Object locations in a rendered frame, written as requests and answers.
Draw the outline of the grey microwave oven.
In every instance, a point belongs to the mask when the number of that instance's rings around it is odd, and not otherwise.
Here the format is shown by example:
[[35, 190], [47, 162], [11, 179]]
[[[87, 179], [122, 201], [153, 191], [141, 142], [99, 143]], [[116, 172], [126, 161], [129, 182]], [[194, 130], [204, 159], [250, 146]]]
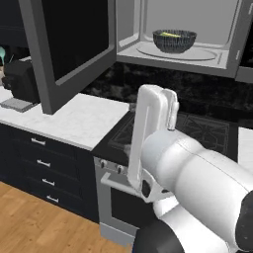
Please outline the grey microwave oven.
[[[241, 64], [253, 26], [253, 0], [117, 0], [117, 60], [132, 64], [230, 77], [253, 83], [253, 66]], [[153, 42], [156, 30], [197, 34], [192, 47], [216, 54], [186, 61], [150, 56], [137, 47]]]

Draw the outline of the grey microwave door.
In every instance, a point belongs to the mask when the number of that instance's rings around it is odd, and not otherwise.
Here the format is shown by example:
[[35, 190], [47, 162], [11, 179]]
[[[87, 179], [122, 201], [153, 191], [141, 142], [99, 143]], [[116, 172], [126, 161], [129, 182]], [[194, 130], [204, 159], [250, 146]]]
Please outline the grey microwave door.
[[116, 62], [116, 0], [19, 0], [42, 103], [54, 114]]

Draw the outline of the dark drawer front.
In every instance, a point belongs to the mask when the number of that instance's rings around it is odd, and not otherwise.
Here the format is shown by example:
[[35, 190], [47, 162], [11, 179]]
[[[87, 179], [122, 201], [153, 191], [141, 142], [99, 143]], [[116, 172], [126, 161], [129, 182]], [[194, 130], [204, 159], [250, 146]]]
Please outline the dark drawer front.
[[[21, 147], [19, 152], [24, 160], [29, 161], [34, 165], [38, 165], [41, 168], [49, 169], [73, 179], [78, 179], [79, 177], [75, 162], [70, 158], [29, 146]], [[38, 164], [38, 159], [42, 160], [43, 162], [50, 163], [50, 168]]]
[[28, 177], [37, 180], [44, 185], [50, 186], [49, 184], [44, 183], [42, 178], [46, 178], [50, 182], [55, 182], [54, 188], [60, 191], [72, 194], [78, 198], [82, 197], [80, 184], [75, 180], [69, 179], [68, 177], [48, 171], [46, 169], [41, 169], [37, 166], [26, 166], [25, 170]]
[[[83, 202], [67, 193], [61, 192], [51, 187], [44, 186], [36, 182], [30, 183], [30, 190], [33, 194], [40, 196], [43, 199], [53, 204], [59, 205], [67, 210], [78, 212], [78, 213], [84, 212]], [[59, 199], [59, 203], [55, 203], [51, 200], [48, 200], [46, 198], [46, 196], [48, 195], [52, 196], [55, 199]]]
[[[43, 148], [54, 153], [65, 155], [72, 159], [76, 157], [74, 147], [64, 142], [60, 142], [48, 137], [38, 135], [36, 133], [28, 132], [28, 131], [17, 129], [17, 128], [12, 129], [12, 136], [15, 140], [19, 140], [23, 143], [30, 144], [31, 146], [34, 146], [34, 147]], [[39, 145], [37, 143], [31, 142], [32, 137], [38, 140], [45, 140], [46, 145], [43, 146], [43, 145]]]

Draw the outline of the grey microwave turntable plate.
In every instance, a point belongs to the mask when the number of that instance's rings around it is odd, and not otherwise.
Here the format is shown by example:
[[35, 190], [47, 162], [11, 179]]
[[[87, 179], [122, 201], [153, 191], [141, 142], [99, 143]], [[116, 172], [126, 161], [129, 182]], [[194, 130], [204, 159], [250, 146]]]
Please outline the grey microwave turntable plate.
[[143, 42], [137, 47], [137, 50], [141, 53], [175, 60], [186, 61], [205, 61], [213, 60], [216, 58], [216, 54], [209, 50], [204, 50], [199, 47], [191, 47], [182, 53], [168, 53], [161, 51], [154, 43]]

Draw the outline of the black coffee machine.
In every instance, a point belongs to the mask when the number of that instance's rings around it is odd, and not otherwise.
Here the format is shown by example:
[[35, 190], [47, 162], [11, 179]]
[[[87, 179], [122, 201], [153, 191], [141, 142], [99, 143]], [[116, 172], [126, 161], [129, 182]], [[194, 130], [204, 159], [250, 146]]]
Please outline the black coffee machine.
[[0, 103], [3, 108], [23, 113], [41, 102], [30, 60], [15, 60], [6, 64], [2, 83], [13, 95], [12, 98]]

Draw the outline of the dark woven bowl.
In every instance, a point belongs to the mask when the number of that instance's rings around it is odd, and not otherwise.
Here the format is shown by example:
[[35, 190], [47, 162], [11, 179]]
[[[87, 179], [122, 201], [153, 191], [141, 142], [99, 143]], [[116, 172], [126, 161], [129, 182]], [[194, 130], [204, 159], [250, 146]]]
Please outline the dark woven bowl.
[[[162, 32], [180, 35], [180, 38], [170, 38], [160, 36]], [[196, 38], [197, 34], [191, 31], [184, 30], [156, 30], [152, 33], [154, 44], [163, 52], [168, 53], [182, 53], [190, 49]]]

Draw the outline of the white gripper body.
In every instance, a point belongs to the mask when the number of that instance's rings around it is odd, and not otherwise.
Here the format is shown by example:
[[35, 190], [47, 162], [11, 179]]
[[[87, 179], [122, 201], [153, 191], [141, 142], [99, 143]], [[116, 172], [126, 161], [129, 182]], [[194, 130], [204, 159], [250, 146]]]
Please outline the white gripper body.
[[138, 89], [127, 179], [140, 191], [140, 154], [144, 141], [161, 129], [174, 130], [179, 102], [177, 93], [157, 85], [144, 84]]

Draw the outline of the dark wall cupboard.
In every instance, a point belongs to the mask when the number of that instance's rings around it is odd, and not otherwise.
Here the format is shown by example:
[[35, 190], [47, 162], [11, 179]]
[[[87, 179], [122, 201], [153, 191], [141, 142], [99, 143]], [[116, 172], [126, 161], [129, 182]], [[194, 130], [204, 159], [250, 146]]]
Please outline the dark wall cupboard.
[[0, 44], [28, 46], [18, 0], [0, 0]]

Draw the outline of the black hob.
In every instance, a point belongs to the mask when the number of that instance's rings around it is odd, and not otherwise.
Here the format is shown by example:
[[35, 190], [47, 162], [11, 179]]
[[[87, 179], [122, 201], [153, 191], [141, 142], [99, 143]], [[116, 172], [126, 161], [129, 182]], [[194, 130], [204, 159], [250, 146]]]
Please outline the black hob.
[[[125, 146], [131, 144], [134, 112], [127, 112], [95, 146], [92, 154], [110, 162], [128, 166]], [[212, 120], [192, 114], [180, 113], [176, 130], [197, 140], [204, 148], [238, 161], [238, 126], [234, 123]]]

